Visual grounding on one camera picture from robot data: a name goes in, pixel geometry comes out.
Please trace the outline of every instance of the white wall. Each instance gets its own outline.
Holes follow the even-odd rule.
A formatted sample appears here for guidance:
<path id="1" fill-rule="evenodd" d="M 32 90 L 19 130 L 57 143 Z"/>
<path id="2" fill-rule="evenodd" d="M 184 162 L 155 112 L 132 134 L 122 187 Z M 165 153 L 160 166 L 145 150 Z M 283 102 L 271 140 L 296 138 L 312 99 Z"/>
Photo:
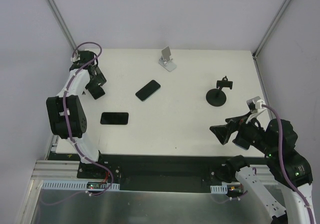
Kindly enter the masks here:
<path id="1" fill-rule="evenodd" d="M 17 218 L 50 134 L 46 98 L 62 88 L 71 49 L 45 0 L 0 0 L 0 223 Z"/>
<path id="2" fill-rule="evenodd" d="M 254 51 L 283 0 L 55 0 L 76 43 Z"/>
<path id="3" fill-rule="evenodd" d="M 298 134 L 311 164 L 320 222 L 320 0 L 293 0 L 258 57 L 270 104 Z"/>

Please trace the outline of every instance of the white table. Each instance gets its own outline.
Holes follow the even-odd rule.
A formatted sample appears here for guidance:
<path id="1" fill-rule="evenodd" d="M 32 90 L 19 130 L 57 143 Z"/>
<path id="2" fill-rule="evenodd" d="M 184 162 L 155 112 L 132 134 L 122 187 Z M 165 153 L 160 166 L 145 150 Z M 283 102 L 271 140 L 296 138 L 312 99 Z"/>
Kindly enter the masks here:
<path id="1" fill-rule="evenodd" d="M 209 130 L 225 119 L 249 111 L 246 101 L 263 92 L 250 51 L 171 50 L 177 68 L 168 72 L 158 64 L 159 49 L 104 49 L 99 67 L 107 79 L 105 95 L 94 100 L 87 92 L 80 101 L 87 133 L 102 154 L 169 156 L 262 157 L 254 147 L 243 150 L 230 142 L 221 145 Z M 214 107 L 206 93 L 227 76 L 233 89 L 224 88 L 226 103 Z M 149 81 L 161 88 L 146 101 L 135 93 Z M 101 125 L 102 112 L 128 112 L 127 125 Z M 265 111 L 258 118 L 265 128 Z M 57 153 L 76 153 L 60 139 Z"/>

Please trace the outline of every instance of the round black base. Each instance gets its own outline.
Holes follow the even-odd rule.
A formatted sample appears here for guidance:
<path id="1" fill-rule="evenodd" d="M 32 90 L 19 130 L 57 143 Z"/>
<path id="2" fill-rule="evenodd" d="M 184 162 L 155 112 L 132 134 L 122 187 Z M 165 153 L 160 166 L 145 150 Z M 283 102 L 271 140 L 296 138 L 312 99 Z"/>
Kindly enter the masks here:
<path id="1" fill-rule="evenodd" d="M 206 93 L 205 99 L 211 106 L 221 107 L 223 104 L 226 103 L 226 94 L 221 90 L 219 96 L 217 96 L 218 92 L 218 89 L 211 89 Z"/>

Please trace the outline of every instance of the smartphone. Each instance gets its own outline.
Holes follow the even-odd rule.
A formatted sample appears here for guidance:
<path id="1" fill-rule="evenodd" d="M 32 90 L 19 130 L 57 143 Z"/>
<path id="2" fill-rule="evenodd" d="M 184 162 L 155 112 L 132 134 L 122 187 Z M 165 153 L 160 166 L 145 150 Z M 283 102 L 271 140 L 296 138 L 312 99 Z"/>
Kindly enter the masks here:
<path id="1" fill-rule="evenodd" d="M 155 80 L 150 81 L 147 85 L 142 87 L 135 95 L 141 101 L 145 101 L 150 97 L 153 93 L 155 93 L 159 88 L 160 84 Z"/>
<path id="2" fill-rule="evenodd" d="M 100 124 L 102 125 L 127 125 L 129 120 L 128 112 L 103 112 Z"/>

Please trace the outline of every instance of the black phone stand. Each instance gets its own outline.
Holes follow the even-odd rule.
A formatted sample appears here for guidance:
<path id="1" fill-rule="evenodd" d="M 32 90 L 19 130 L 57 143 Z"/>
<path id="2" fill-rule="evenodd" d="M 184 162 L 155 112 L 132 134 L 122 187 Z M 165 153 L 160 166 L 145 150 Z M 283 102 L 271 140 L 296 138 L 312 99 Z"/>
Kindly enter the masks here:
<path id="1" fill-rule="evenodd" d="M 227 101 L 226 94 L 222 91 L 222 88 L 230 88 L 232 90 L 233 81 L 229 81 L 227 76 L 222 80 L 216 81 L 216 88 L 211 89 L 206 93 L 206 101 L 214 107 L 221 107 Z"/>

